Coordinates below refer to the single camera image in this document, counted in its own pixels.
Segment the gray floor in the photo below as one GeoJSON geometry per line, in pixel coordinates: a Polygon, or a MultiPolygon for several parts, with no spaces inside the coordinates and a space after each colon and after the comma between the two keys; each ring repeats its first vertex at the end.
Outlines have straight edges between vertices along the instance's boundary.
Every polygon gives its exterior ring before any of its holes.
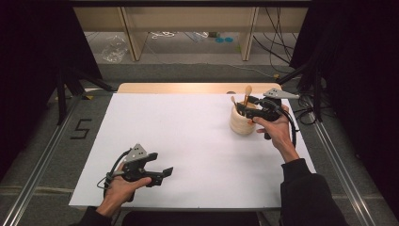
{"type": "MultiPolygon", "coordinates": [[[[120,64],[102,59],[101,52],[107,45],[106,38],[115,35],[122,37],[123,34],[88,32],[87,35],[104,81],[115,88],[123,82],[273,82],[275,74],[282,76],[284,73],[277,72],[270,62],[280,71],[292,70],[275,56],[269,60],[269,54],[256,42],[252,45],[250,60],[242,61],[236,43],[237,36],[234,33],[221,34],[221,37],[234,39],[234,42],[229,43],[218,43],[215,42],[215,39],[209,38],[193,41],[184,33],[177,33],[172,38],[152,39],[149,36],[140,61],[132,62],[127,55],[120,64]]],[[[286,44],[294,47],[294,36],[292,34],[284,35],[286,44]]],[[[257,38],[266,47],[270,47],[271,43],[263,34],[257,34],[257,38]]],[[[275,47],[274,51],[279,56],[287,57],[282,48],[275,47]]],[[[283,89],[296,93],[297,81],[297,78],[291,80],[283,86],[283,89]]],[[[96,88],[85,81],[83,84],[88,89],[96,88]]],[[[71,112],[54,154],[40,177],[18,225],[68,225],[77,222],[82,217],[83,211],[69,207],[68,203],[100,129],[112,93],[95,89],[90,90],[86,96],[88,98],[68,100],[68,105],[75,105],[75,109],[71,112]],[[82,125],[89,129],[87,137],[72,139],[72,137],[81,137],[84,134],[82,131],[75,131],[75,127],[80,120],[88,119],[90,121],[82,121],[82,125]]],[[[291,106],[293,110],[302,107],[297,101],[291,101],[291,106]]],[[[365,168],[354,156],[350,141],[330,108],[323,110],[323,120],[322,125],[326,128],[353,184],[356,185],[356,189],[371,213],[374,224],[369,225],[399,225],[365,168]]],[[[6,219],[10,207],[15,203],[19,192],[28,181],[41,154],[51,140],[53,132],[56,130],[56,122],[57,100],[53,95],[49,100],[48,110],[42,116],[42,121],[36,129],[36,133],[32,135],[29,145],[14,161],[0,184],[0,219],[2,222],[6,219]]],[[[328,157],[326,144],[317,134],[316,126],[300,122],[298,124],[317,172],[327,178],[333,198],[340,206],[348,223],[353,226],[365,225],[362,224],[355,211],[356,208],[345,192],[340,177],[328,157]]],[[[117,225],[120,225],[121,219],[126,213],[127,211],[122,211],[117,225]]],[[[271,225],[278,225],[278,209],[266,210],[264,215],[271,225]]]]}

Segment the tripod leg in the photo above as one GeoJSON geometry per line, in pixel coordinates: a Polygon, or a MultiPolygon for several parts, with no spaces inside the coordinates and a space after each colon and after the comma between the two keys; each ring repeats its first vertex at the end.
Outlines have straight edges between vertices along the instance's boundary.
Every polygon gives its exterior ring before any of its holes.
{"type": "Polygon", "coordinates": [[[288,81],[290,81],[291,79],[295,78],[296,76],[304,73],[306,70],[308,69],[308,64],[304,64],[302,66],[300,66],[299,68],[295,69],[295,71],[288,73],[287,75],[285,75],[283,78],[281,78],[277,83],[279,85],[282,85],[288,81]]]}
{"type": "Polygon", "coordinates": [[[89,75],[87,75],[85,73],[82,73],[78,69],[70,68],[70,70],[71,70],[72,73],[75,73],[75,74],[83,77],[84,79],[88,80],[90,83],[96,85],[99,88],[102,88],[102,89],[104,89],[106,91],[116,91],[111,86],[107,85],[106,83],[104,83],[104,82],[102,82],[102,81],[100,81],[98,79],[92,78],[91,76],[89,76],[89,75]]]}

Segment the plastic bag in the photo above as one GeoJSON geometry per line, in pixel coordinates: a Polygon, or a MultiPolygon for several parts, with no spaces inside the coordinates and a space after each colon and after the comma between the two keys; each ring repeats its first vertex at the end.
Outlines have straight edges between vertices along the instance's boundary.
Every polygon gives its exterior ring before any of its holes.
{"type": "Polygon", "coordinates": [[[119,36],[109,37],[109,44],[103,49],[103,59],[112,63],[120,63],[127,53],[127,44],[119,36]]]}

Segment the hand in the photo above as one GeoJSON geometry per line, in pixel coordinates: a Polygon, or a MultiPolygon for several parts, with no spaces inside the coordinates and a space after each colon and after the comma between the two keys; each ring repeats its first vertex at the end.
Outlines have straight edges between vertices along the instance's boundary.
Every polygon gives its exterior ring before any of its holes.
{"type": "MultiPolygon", "coordinates": [[[[122,168],[123,163],[120,164],[118,170],[122,168]]],[[[111,218],[137,189],[146,186],[151,180],[150,177],[146,177],[135,182],[127,182],[121,176],[114,177],[97,212],[111,218]]]]}
{"type": "MultiPolygon", "coordinates": [[[[282,105],[281,108],[287,112],[289,110],[286,105],[282,105]]],[[[260,117],[254,117],[252,121],[264,127],[256,132],[269,134],[272,138],[273,146],[279,150],[286,163],[299,158],[290,140],[289,121],[284,115],[281,115],[276,121],[266,121],[260,117]]]]}

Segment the white table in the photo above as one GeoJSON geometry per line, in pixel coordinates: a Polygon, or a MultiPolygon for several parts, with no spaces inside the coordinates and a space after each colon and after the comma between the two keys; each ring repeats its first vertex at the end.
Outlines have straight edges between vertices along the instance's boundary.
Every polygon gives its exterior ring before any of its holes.
{"type": "MultiPolygon", "coordinates": [[[[252,95],[263,97],[260,91],[252,95]]],[[[234,96],[237,101],[244,97],[234,96]]],[[[103,191],[96,187],[97,183],[123,152],[140,143],[147,153],[158,153],[158,159],[149,162],[146,170],[173,167],[174,171],[161,186],[140,188],[135,200],[124,207],[151,210],[280,207],[283,160],[263,135],[253,133],[243,137],[231,130],[231,106],[230,94],[114,94],[70,205],[99,205],[103,191]]],[[[299,155],[315,172],[301,134],[296,135],[299,155]]]]}

